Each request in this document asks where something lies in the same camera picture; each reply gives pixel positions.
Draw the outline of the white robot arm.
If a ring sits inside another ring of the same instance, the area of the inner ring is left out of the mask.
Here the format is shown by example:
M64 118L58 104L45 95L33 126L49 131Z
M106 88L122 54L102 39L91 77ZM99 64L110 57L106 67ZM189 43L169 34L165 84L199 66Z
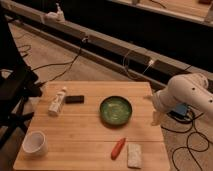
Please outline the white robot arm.
M201 73L173 76L165 88L146 96L154 107L151 125L160 125L167 113L183 103L213 119L213 93L208 86L208 79Z

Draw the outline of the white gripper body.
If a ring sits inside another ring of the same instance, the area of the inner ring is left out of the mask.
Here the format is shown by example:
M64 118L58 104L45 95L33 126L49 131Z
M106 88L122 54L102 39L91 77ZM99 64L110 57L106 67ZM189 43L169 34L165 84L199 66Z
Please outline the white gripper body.
M155 92L152 96L152 103L154 108L161 113L167 113L169 107L165 104L168 93L164 90Z

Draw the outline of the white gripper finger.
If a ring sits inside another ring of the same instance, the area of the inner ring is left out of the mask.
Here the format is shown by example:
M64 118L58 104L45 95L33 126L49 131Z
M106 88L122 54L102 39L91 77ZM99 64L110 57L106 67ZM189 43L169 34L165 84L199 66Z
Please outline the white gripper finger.
M152 99L152 95L146 95L146 96L144 96L144 99L148 99L148 100L151 100Z
M154 111L153 112L153 120L152 120L151 125L152 126L160 125L161 121L162 121L162 118L163 118L163 114L162 113L160 113L158 111Z

